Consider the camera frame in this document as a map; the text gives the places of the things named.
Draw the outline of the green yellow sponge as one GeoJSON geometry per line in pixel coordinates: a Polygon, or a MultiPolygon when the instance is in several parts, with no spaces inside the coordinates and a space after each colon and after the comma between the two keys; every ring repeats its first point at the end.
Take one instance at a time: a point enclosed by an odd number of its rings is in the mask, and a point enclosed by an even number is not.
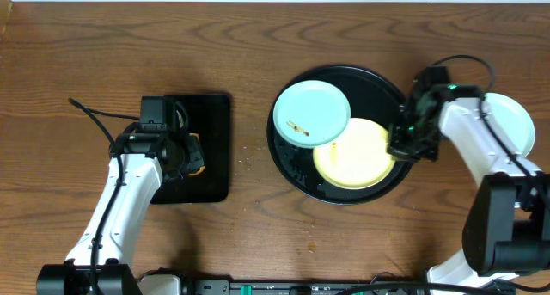
{"type": "Polygon", "coordinates": [[[189,163],[187,176],[196,176],[205,170],[204,152],[197,133],[190,133],[188,140],[189,163]]]}

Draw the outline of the yellow plate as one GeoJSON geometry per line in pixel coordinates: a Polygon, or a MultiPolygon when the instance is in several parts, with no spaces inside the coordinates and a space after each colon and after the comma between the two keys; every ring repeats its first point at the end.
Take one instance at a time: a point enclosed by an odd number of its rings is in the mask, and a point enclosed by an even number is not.
{"type": "Polygon", "coordinates": [[[313,149],[314,165],[323,179],[343,189],[374,186],[395,165],[387,153],[388,131],[372,120],[351,118],[335,140],[313,149]]]}

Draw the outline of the light blue plate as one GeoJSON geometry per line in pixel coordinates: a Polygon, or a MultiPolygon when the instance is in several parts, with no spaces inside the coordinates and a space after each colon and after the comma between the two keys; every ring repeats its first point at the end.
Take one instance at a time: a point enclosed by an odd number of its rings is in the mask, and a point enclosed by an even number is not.
{"type": "Polygon", "coordinates": [[[522,156],[526,157],[535,144],[535,125],[527,110],[509,96],[498,93],[486,94],[486,101],[491,106],[495,120],[522,156]]]}
{"type": "Polygon", "coordinates": [[[335,140],[351,118],[351,106],[336,86],[320,80],[294,83],[277,98],[272,120],[289,144],[312,149],[335,140]]]}

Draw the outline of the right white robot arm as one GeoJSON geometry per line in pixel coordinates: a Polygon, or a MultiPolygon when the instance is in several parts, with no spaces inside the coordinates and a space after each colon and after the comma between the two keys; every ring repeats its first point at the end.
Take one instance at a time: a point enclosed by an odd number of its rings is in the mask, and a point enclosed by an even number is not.
{"type": "Polygon", "coordinates": [[[461,250],[432,267],[432,284],[483,287],[549,268],[549,176],[523,157],[494,119],[481,89],[454,84],[433,65],[414,79],[391,124],[388,153],[416,163],[436,161],[447,138],[478,192],[462,231],[461,250]]]}

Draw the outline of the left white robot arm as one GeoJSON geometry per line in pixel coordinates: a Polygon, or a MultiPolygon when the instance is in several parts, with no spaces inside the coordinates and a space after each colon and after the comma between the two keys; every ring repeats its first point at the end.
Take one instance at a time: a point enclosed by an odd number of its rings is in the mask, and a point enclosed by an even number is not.
{"type": "Polygon", "coordinates": [[[145,96],[140,117],[109,137],[108,178],[89,224],[63,263],[45,265],[39,294],[190,294],[193,283],[159,269],[138,280],[131,272],[136,242],[150,202],[202,172],[199,137],[188,131],[183,104],[145,96]]]}

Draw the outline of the black rectangular tray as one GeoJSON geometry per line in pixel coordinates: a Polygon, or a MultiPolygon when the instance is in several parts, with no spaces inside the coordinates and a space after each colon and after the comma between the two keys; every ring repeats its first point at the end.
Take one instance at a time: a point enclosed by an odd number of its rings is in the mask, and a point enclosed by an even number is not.
{"type": "Polygon", "coordinates": [[[214,203],[229,193],[231,164],[231,100],[228,95],[177,95],[189,116],[189,132],[199,135],[205,168],[202,173],[157,190],[153,205],[214,203]]]}

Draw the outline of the round black tray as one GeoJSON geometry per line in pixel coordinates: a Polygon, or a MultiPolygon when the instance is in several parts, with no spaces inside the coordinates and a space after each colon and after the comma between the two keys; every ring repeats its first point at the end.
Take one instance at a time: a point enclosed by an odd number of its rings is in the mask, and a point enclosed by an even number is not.
{"type": "MultiPolygon", "coordinates": [[[[355,65],[323,65],[305,71],[285,87],[306,80],[320,80],[341,89],[351,105],[351,116],[372,120],[384,128],[395,121],[405,96],[387,78],[355,65]]],[[[281,175],[306,195],[335,205],[357,205],[381,198],[396,188],[412,165],[397,162],[378,183],[351,190],[336,187],[317,171],[313,151],[287,143],[276,131],[273,118],[267,119],[266,142],[281,175]]]]}

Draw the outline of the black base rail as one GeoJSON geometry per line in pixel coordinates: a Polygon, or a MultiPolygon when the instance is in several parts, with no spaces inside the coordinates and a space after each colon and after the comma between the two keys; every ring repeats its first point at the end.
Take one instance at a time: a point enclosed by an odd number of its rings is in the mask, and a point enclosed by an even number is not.
{"type": "Polygon", "coordinates": [[[137,281],[142,294],[180,295],[334,295],[357,290],[361,284],[326,281],[194,280],[183,273],[160,268],[137,281]]]}

